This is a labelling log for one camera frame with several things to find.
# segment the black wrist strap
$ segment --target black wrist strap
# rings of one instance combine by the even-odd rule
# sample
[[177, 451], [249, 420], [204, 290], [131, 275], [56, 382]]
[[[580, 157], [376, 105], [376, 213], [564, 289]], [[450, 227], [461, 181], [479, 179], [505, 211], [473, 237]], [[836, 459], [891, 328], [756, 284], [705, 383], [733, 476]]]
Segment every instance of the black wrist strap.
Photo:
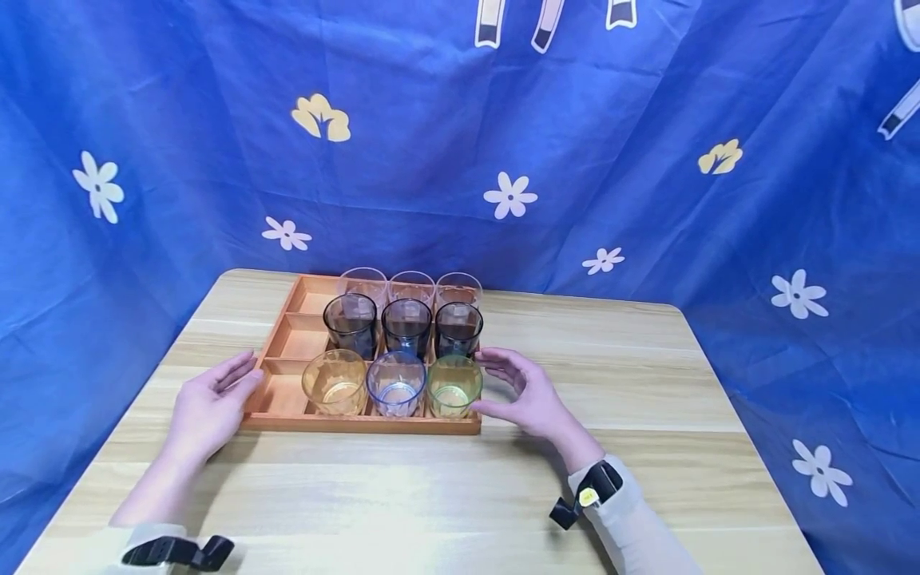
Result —
[[211, 537], [204, 549], [188, 539], [164, 536], [128, 551], [121, 558], [121, 564], [153, 567], [161, 563], [173, 563], [186, 565], [197, 571], [214, 573], [224, 566], [233, 548], [233, 541], [219, 535]]
[[556, 501], [556, 505], [553, 506], [553, 511], [549, 512], [549, 517], [568, 531], [578, 521], [581, 512], [584, 511], [581, 506], [582, 492], [588, 492], [586, 493], [588, 496], [586, 499], [592, 502], [592, 506], [600, 506], [622, 488], [623, 478], [616, 473], [613, 466], [601, 460], [588, 470], [578, 489], [575, 490], [574, 504], [569, 505], [560, 497]]

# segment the drinking glass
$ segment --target drinking glass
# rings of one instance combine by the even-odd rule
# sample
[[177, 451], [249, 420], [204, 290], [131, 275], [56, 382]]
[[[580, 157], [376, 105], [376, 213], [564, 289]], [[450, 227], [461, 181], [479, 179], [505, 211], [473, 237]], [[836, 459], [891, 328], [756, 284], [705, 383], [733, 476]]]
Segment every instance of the drinking glass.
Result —
[[391, 302], [411, 298], [431, 307], [434, 305], [434, 280], [421, 271], [401, 271], [390, 278], [386, 294]]
[[482, 314], [470, 304], [451, 302], [441, 306], [434, 319], [434, 356], [473, 357], [482, 325]]
[[482, 393], [482, 373], [473, 360], [445, 355], [428, 370], [428, 405], [436, 418], [464, 418]]
[[377, 306], [360, 293], [346, 293], [328, 303], [323, 322], [332, 346], [372, 360], [377, 349]]
[[451, 302], [464, 302], [479, 307], [482, 300], [482, 284], [479, 280], [462, 271], [445, 273], [435, 286], [438, 307]]
[[336, 293], [361, 293], [377, 305], [377, 310], [386, 307], [386, 276], [375, 268], [352, 268], [339, 276]]
[[367, 403], [367, 366], [351, 350], [329, 350], [311, 361], [301, 377], [304, 393], [327, 415], [358, 415]]
[[367, 370], [367, 391], [385, 417], [407, 418], [419, 406], [425, 386], [425, 364], [411, 353], [391, 351]]
[[405, 351], [425, 361], [431, 338], [431, 310], [427, 305], [411, 298], [396, 300], [384, 310], [382, 323], [388, 351]]

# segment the right hand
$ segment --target right hand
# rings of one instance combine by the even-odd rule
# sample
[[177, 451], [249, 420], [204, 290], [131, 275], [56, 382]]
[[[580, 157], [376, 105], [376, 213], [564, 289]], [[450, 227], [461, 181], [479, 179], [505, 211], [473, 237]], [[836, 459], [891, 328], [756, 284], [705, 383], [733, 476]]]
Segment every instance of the right hand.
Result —
[[553, 382], [536, 363], [517, 351], [502, 348], [484, 348], [476, 354], [476, 361], [486, 373], [510, 384], [517, 399], [512, 403], [482, 399], [470, 406], [474, 411], [510, 421], [531, 435], [549, 440], [571, 423], [571, 413], [559, 399]]

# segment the yellow glass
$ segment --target yellow glass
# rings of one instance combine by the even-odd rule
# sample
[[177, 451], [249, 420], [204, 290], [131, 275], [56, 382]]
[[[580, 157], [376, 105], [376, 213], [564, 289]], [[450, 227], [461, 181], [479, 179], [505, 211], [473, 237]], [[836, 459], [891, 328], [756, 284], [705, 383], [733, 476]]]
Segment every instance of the yellow glass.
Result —
[[351, 350], [330, 350], [304, 370], [301, 385], [316, 411], [327, 415], [358, 415], [367, 403], [367, 365]]
[[482, 373], [463, 355], [445, 355], [428, 370], [428, 406], [436, 418], [460, 419], [482, 393]]

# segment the blue fabric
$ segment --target blue fabric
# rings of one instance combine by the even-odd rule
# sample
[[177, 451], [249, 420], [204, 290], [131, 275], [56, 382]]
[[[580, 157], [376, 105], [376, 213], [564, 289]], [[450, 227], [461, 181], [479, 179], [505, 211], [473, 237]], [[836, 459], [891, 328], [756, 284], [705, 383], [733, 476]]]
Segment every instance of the blue fabric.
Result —
[[913, 4], [4, 3], [0, 572], [221, 272], [367, 264], [678, 305], [827, 572], [917, 572]]

